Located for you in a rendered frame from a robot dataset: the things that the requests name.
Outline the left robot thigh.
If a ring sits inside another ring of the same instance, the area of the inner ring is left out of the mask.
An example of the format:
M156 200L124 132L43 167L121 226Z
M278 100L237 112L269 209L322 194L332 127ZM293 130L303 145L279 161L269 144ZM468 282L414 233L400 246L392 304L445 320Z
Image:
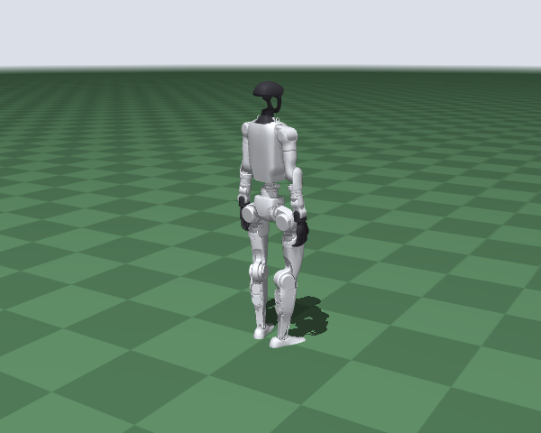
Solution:
M253 202L242 210L243 219L251 223L248 227L252 247L252 278L255 281L267 279L269 269L267 265L268 233L270 232L269 221L265 221L254 215Z

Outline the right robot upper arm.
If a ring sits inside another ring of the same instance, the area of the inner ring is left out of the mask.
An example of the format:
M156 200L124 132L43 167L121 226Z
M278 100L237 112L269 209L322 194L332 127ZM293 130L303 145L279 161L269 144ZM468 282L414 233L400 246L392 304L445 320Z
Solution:
M297 140L298 140L298 133L296 129L285 126L285 125L278 125L277 126L277 138L278 141L281 143L282 146L282 154L283 154L283 162L284 162L284 168L285 168L285 179L288 181L293 180L293 171L294 169L298 168L296 167L296 161L297 161Z

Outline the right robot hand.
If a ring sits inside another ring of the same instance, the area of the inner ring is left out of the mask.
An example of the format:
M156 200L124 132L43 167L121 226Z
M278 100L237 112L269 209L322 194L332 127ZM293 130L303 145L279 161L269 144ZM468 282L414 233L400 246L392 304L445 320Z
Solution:
M309 232L307 223L307 216L300 219L298 211L294 211L294 221L298 223L297 225L297 240L292 246L299 247L307 241L307 234Z

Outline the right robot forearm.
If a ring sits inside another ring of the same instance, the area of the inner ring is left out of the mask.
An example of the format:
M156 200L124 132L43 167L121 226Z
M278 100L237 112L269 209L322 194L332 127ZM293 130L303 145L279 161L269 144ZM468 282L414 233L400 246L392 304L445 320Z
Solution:
M305 202L302 194L302 180L303 172L300 168L296 168L293 171L292 183L288 185L291 200L290 204L293 209L292 214L294 216L294 211L298 211L300 219L307 215L307 211L305 209Z

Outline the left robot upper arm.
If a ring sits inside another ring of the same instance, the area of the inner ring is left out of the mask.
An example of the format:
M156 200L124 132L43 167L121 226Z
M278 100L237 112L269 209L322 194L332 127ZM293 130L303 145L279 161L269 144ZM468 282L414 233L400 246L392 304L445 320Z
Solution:
M248 147L248 126L250 122L243 123L241 131L243 135L243 145L242 145L242 153L243 153L243 161L242 161L242 168L244 170L250 170L250 159L249 159L249 147Z

